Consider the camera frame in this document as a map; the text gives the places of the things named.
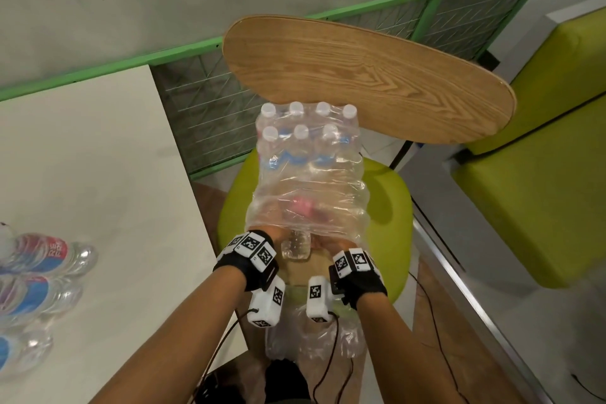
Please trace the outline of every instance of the white table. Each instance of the white table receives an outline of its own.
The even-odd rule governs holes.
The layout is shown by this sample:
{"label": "white table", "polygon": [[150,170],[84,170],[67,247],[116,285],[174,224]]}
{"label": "white table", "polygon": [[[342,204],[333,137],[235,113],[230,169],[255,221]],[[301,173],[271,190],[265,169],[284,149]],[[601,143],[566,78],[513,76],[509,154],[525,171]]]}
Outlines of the white table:
{"label": "white table", "polygon": [[[0,220],[99,251],[49,357],[0,402],[87,403],[215,255],[147,66],[0,103],[0,141]],[[237,328],[215,366],[246,349]]]}

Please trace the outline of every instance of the green stool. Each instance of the green stool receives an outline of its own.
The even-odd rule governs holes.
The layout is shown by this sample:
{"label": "green stool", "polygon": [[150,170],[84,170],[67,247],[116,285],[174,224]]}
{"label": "green stool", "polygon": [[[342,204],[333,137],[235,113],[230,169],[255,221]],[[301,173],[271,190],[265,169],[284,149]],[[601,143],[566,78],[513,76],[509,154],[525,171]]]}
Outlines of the green stool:
{"label": "green stool", "polygon": [[[253,199],[259,178],[257,152],[252,151],[225,199],[219,217],[217,236],[221,248],[244,231],[246,209]],[[370,191],[366,233],[370,252],[394,302],[406,284],[410,266],[413,210],[410,193],[402,178],[384,164],[364,159],[362,178]]]}

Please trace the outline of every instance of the bottle label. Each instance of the bottle label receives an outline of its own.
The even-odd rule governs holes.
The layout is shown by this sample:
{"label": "bottle label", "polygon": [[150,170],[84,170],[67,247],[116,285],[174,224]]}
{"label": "bottle label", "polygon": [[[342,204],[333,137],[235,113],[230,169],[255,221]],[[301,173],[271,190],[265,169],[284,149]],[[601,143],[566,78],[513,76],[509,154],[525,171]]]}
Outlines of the bottle label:
{"label": "bottle label", "polygon": [[21,303],[7,315],[19,315],[31,313],[42,305],[49,294],[49,281],[43,276],[32,276],[25,278],[27,293]]}
{"label": "bottle label", "polygon": [[45,247],[46,255],[44,255],[41,262],[28,271],[47,273],[56,269],[65,261],[68,245],[64,240],[35,233],[26,233],[20,235],[18,238],[18,252],[24,260],[28,260],[29,262],[36,258],[36,253],[40,246]]}
{"label": "bottle label", "polygon": [[9,353],[10,353],[9,339],[2,336],[2,337],[0,337],[0,370],[2,370],[2,368],[4,367],[4,364],[6,364],[6,361],[9,360]]}

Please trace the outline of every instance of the wooden floor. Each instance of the wooden floor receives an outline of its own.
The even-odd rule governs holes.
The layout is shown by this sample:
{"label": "wooden floor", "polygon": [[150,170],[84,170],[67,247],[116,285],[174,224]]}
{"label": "wooden floor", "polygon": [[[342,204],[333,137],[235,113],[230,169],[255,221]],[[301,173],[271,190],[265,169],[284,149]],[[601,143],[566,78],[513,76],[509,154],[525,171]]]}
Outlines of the wooden floor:
{"label": "wooden floor", "polygon": [[[213,245],[216,246],[216,227],[226,193],[195,182],[192,183],[192,188],[208,234]],[[450,362],[461,393],[471,404],[525,402],[422,259],[418,278],[433,305],[443,351]],[[249,302],[250,295],[247,294],[241,301],[238,311],[246,311]],[[242,323],[242,330],[249,351],[217,370],[217,376],[223,384],[238,385],[247,404],[262,404],[265,401],[264,372],[269,364],[265,357],[264,331],[248,323]],[[416,293],[413,332],[425,347],[427,355],[434,358],[436,373],[450,376],[439,349],[427,297],[419,286]],[[365,355],[354,360],[354,373],[345,388],[341,403],[358,404],[364,361]],[[311,392],[324,373],[326,362],[299,358],[298,364],[307,382],[311,384]],[[349,360],[336,354],[325,382],[316,393],[319,402],[334,402],[349,368]]]}

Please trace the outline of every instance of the pack of water bottles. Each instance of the pack of water bottles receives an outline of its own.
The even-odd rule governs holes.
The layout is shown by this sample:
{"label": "pack of water bottles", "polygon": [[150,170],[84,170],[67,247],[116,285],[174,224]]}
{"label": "pack of water bottles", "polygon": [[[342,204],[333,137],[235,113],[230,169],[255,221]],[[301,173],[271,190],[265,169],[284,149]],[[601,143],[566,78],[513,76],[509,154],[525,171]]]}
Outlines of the pack of water bottles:
{"label": "pack of water bottles", "polygon": [[80,277],[96,261],[91,246],[17,235],[0,222],[0,377],[25,372],[49,353],[50,322],[77,304]]}
{"label": "pack of water bottles", "polygon": [[256,127],[259,183],[246,226],[292,230],[282,244],[282,254],[291,259],[309,257],[311,234],[362,246],[370,195],[362,182],[356,107],[266,103]]}

